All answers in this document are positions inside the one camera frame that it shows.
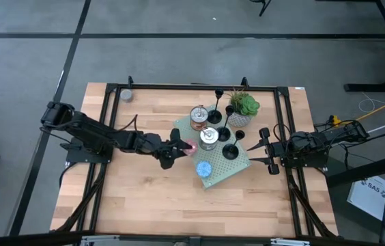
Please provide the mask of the blue patterned candle pot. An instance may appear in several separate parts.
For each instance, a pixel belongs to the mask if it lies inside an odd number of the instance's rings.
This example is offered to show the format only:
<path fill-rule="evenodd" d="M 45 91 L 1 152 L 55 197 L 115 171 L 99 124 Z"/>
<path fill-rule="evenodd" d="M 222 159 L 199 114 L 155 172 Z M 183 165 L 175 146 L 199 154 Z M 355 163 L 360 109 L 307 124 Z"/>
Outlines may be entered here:
<path fill-rule="evenodd" d="M 207 178 L 212 173 L 212 165 L 208 161 L 200 161 L 196 165 L 196 173 L 201 178 Z"/>

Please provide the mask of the green perforated metal shelf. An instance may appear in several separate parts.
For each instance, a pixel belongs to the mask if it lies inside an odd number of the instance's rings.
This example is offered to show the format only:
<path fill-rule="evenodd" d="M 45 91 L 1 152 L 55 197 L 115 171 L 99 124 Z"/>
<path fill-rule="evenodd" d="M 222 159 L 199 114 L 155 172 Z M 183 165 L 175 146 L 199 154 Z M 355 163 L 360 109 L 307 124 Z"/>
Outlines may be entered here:
<path fill-rule="evenodd" d="M 213 110 L 215 108 L 214 105 L 211 105 L 209 107 L 205 107 L 209 111 Z M 223 126 L 225 123 L 225 119 L 222 119 L 217 124 L 209 123 L 206 127 L 213 127 L 217 130 L 219 126 Z M 195 152 L 194 155 L 191 156 L 192 163 L 195 166 L 200 161 L 208 161 L 212 165 L 212 173 L 207 178 L 201 178 L 201 181 L 203 183 L 203 186 L 205 188 L 210 188 L 217 183 L 230 178 L 231 176 L 241 172 L 242 170 L 246 169 L 247 167 L 251 166 L 251 162 L 249 160 L 249 157 L 246 153 L 246 151 L 243 149 L 243 147 L 240 144 L 240 141 L 236 144 L 236 146 L 239 149 L 239 155 L 234 160 L 228 160 L 226 159 L 222 154 L 222 149 L 226 144 L 232 144 L 236 138 L 235 138 L 235 132 L 230 129 L 230 127 L 227 125 L 227 128 L 231 132 L 231 136 L 227 141 L 221 142 L 218 141 L 215 149 L 210 151 L 203 150 L 199 145 L 199 137 L 200 137 L 200 131 L 195 131 L 190 126 L 190 114 L 187 116 L 180 118 L 178 120 L 175 120 L 173 122 L 174 127 L 178 128 L 180 130 L 180 137 L 183 141 L 186 142 L 187 139 L 192 139 L 198 143 L 198 150 Z"/>

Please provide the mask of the red patterned candle pot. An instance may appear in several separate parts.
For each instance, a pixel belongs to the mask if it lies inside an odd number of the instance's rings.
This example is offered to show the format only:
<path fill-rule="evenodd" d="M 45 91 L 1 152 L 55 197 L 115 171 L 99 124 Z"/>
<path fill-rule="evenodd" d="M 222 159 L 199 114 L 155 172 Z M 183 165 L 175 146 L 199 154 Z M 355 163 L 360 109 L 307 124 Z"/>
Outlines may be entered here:
<path fill-rule="evenodd" d="M 195 152 L 198 150 L 198 143 L 192 139 L 187 139 L 186 143 L 191 146 L 189 149 L 183 149 L 183 152 L 188 155 L 192 156 L 195 154 Z"/>

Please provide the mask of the black front beam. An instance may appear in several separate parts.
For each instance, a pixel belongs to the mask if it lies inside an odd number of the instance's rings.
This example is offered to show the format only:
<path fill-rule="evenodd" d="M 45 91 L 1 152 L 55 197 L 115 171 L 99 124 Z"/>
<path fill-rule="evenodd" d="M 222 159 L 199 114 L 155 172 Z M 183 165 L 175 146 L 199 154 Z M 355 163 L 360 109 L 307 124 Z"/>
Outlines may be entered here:
<path fill-rule="evenodd" d="M 46 234 L 25 234 L 18 236 L 0 237 L 0 246 L 64 246 L 80 243 L 83 236 L 91 236 L 90 231 L 82 232 L 50 232 Z M 167 235 L 119 235 L 119 241 L 156 241 L 156 242 L 184 242 L 200 245 L 208 242 L 218 243 L 252 243 L 269 245 L 271 238 L 279 237 L 236 237 L 236 236 L 167 236 Z M 382 243 L 348 240 L 341 237 L 297 236 L 294 239 L 309 241 L 311 246 L 385 246 Z"/>

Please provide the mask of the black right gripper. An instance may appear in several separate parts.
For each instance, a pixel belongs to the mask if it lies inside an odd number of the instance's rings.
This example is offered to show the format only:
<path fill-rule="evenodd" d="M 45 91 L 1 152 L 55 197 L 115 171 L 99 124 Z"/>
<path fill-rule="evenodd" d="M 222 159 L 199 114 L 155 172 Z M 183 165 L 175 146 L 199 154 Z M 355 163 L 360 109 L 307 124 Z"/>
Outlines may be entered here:
<path fill-rule="evenodd" d="M 280 173 L 279 165 L 274 162 L 275 158 L 283 158 L 284 146 L 281 142 L 270 143 L 270 131 L 269 128 L 261 128 L 259 130 L 259 136 L 261 140 L 248 151 L 255 150 L 261 147 L 265 147 L 267 157 L 251 158 L 250 161 L 258 161 L 268 166 L 268 172 L 270 175 L 277 175 Z"/>

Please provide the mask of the black candle stick holder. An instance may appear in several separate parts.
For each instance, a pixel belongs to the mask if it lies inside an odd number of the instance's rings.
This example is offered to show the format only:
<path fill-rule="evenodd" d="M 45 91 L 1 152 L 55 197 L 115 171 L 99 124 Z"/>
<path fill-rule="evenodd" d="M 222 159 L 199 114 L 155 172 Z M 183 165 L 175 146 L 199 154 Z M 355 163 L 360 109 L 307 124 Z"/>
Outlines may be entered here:
<path fill-rule="evenodd" d="M 212 124 L 217 124 L 222 119 L 222 115 L 221 115 L 220 111 L 218 110 L 218 102 L 219 102 L 220 98 L 223 96 L 224 90 L 223 89 L 216 89 L 214 92 L 215 92 L 215 96 L 216 96 L 216 105 L 215 105 L 215 108 L 213 108 L 213 110 L 209 111 L 209 113 L 208 113 L 208 122 L 212 123 Z"/>
<path fill-rule="evenodd" d="M 218 140 L 221 142 L 227 141 L 231 136 L 231 132 L 227 128 L 227 123 L 228 123 L 229 117 L 235 112 L 235 108 L 232 105 L 228 105 L 225 107 L 225 111 L 226 111 L 225 123 L 223 126 L 219 126 L 217 128 Z"/>
<path fill-rule="evenodd" d="M 238 130 L 235 133 L 236 140 L 233 143 L 226 144 L 222 149 L 223 156 L 228 160 L 234 160 L 239 155 L 239 149 L 236 146 L 236 144 L 239 142 L 239 140 L 243 139 L 245 137 L 245 132 L 242 130 Z"/>

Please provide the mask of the white printed paper sign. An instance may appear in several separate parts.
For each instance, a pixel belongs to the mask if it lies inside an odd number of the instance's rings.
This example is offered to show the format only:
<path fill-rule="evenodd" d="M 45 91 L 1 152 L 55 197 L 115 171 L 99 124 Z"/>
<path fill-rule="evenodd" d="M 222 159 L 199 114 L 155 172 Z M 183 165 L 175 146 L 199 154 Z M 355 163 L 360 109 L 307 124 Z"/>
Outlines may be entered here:
<path fill-rule="evenodd" d="M 373 176 L 353 182 L 347 202 L 381 221 L 385 206 L 385 179 Z"/>

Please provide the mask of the black aluminium table frame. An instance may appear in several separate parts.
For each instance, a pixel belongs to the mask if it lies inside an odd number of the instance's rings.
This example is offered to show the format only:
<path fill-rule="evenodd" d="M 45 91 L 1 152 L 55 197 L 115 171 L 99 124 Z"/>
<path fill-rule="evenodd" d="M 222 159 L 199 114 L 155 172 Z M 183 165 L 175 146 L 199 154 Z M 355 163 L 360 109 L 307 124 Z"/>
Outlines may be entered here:
<path fill-rule="evenodd" d="M 132 85 L 133 100 L 119 102 L 115 128 L 138 114 L 138 129 L 169 138 L 173 122 L 187 116 L 196 105 L 215 103 L 214 89 L 204 85 Z M 297 131 L 313 131 L 311 111 L 303 87 L 288 87 L 289 103 Z M 277 122 L 273 92 L 249 91 L 261 105 L 257 117 L 243 128 L 244 149 L 259 140 L 258 130 Z M 270 175 L 258 162 L 240 173 L 204 189 L 195 173 L 193 158 L 175 161 L 163 170 L 150 156 L 114 150 L 108 164 L 96 222 L 101 234 L 176 236 L 295 237 L 285 170 Z M 88 164 L 66 172 L 59 191 L 51 229 L 62 226 L 82 198 Z M 309 201 L 327 228 L 338 234 L 326 178 L 304 168 Z"/>

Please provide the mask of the black stand leg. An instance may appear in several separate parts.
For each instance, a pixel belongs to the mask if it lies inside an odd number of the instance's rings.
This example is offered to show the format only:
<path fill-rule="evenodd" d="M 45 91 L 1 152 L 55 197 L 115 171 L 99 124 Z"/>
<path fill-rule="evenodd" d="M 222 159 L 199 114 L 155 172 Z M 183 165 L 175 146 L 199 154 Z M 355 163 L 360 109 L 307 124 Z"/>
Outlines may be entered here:
<path fill-rule="evenodd" d="M 263 16 L 263 13 L 266 11 L 269 4 L 272 2 L 272 0 L 249 0 L 252 3 L 260 3 L 262 4 L 261 10 L 259 12 L 259 17 Z"/>

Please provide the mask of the metal candle tin orange label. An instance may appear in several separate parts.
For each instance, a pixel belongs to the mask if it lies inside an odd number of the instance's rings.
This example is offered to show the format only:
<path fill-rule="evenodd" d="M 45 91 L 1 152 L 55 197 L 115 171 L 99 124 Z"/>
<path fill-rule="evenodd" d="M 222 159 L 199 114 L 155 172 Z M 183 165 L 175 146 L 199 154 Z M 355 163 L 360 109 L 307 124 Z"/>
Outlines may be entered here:
<path fill-rule="evenodd" d="M 215 149 L 219 138 L 218 131 L 213 127 L 205 127 L 201 129 L 199 137 L 199 145 L 205 151 Z"/>
<path fill-rule="evenodd" d="M 191 109 L 190 111 L 190 126 L 195 131 L 200 131 L 208 124 L 208 110 L 199 105 Z"/>

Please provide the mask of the black metal bar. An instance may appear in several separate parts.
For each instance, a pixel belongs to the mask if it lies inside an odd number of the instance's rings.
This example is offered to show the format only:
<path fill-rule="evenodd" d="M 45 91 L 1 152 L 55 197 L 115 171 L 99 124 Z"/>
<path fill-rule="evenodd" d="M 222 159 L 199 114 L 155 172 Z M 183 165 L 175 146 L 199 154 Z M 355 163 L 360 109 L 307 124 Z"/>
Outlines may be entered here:
<path fill-rule="evenodd" d="M 329 187 L 335 187 L 381 174 L 385 174 L 385 159 L 331 175 L 326 180 Z"/>

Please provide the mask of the succulent in triangle-patterned pot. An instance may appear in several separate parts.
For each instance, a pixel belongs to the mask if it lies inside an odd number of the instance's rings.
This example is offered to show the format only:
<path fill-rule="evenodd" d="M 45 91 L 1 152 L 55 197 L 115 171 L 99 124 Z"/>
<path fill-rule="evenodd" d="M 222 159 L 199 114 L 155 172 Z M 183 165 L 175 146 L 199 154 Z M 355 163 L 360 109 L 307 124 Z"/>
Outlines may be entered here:
<path fill-rule="evenodd" d="M 247 126 L 258 114 L 260 104 L 247 92 L 234 90 L 229 94 L 229 104 L 234 112 L 229 116 L 229 123 L 234 127 Z"/>

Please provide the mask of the silver clamp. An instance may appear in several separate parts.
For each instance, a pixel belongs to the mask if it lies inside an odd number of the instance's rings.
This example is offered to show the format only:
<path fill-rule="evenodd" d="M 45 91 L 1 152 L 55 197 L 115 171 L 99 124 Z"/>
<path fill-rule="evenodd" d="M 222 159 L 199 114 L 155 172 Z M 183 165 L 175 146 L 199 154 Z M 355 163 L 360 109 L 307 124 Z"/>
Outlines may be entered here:
<path fill-rule="evenodd" d="M 270 246 L 311 246 L 309 241 L 300 241 L 286 238 L 271 238 Z"/>
<path fill-rule="evenodd" d="M 94 246 L 95 243 L 107 242 L 107 241 L 118 241 L 119 235 L 91 235 L 83 236 L 79 243 L 79 246 Z"/>

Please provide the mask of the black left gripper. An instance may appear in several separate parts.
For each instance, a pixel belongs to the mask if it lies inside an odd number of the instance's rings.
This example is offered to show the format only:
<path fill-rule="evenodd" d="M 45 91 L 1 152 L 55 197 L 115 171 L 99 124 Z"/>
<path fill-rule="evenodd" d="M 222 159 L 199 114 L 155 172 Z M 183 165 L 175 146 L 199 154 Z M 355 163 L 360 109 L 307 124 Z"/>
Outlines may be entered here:
<path fill-rule="evenodd" d="M 171 130 L 169 144 L 163 142 L 160 135 L 153 133 L 145 134 L 145 140 L 150 145 L 152 156 L 160 161 L 160 166 L 163 169 L 172 168 L 174 158 L 186 156 L 186 153 L 183 150 L 193 148 L 189 143 L 181 139 L 180 130 L 178 128 L 173 128 Z M 176 147 L 179 150 L 173 151 L 173 147 Z"/>

